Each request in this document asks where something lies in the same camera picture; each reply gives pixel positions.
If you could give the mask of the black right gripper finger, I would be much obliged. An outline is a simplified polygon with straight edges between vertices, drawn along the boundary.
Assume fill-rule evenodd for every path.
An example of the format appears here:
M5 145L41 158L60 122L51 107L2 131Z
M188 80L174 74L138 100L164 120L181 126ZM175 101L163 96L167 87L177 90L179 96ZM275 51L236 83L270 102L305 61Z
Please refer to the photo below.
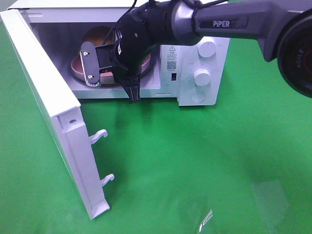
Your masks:
M122 78L120 84L127 93L130 102L140 100L140 74Z

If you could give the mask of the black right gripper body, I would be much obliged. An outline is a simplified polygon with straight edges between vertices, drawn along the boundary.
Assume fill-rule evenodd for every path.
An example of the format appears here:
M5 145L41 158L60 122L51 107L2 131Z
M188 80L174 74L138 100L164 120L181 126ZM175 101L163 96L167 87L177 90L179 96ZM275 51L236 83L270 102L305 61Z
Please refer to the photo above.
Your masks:
M119 84L122 78L141 74L142 63L155 47L148 32L148 14L149 11L128 12L114 28L118 36L114 47L118 68L112 72Z

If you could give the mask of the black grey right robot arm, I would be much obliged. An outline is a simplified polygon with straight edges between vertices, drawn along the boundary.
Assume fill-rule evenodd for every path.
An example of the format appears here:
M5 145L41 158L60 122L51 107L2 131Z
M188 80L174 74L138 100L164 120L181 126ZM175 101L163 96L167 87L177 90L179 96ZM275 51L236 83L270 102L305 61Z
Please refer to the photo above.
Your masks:
M312 3L309 0L151 0L117 22L113 75L139 100L140 66L157 44L194 45L204 36L254 39L265 61L277 60L284 80L312 95Z

